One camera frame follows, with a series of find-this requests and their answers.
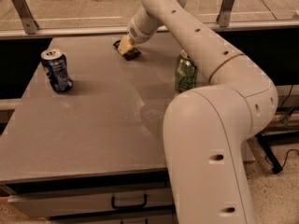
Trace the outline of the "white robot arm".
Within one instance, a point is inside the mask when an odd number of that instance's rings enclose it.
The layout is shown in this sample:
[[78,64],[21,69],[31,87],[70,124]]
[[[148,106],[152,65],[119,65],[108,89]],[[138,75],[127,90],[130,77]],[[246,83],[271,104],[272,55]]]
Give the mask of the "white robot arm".
[[187,0],[140,0],[120,54],[165,26],[207,84],[174,98],[164,114],[164,152],[178,224],[258,224],[242,145],[278,107],[273,81],[242,51],[188,13]]

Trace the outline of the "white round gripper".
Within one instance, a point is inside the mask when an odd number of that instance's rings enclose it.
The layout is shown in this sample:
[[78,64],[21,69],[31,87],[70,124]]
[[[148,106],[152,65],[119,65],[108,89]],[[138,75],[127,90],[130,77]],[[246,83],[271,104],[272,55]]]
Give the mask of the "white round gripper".
[[135,44],[147,42],[155,32],[155,19],[149,15],[145,17],[134,15],[128,24],[128,35],[124,35],[121,38],[121,42],[118,46],[119,53],[124,55],[130,51]]

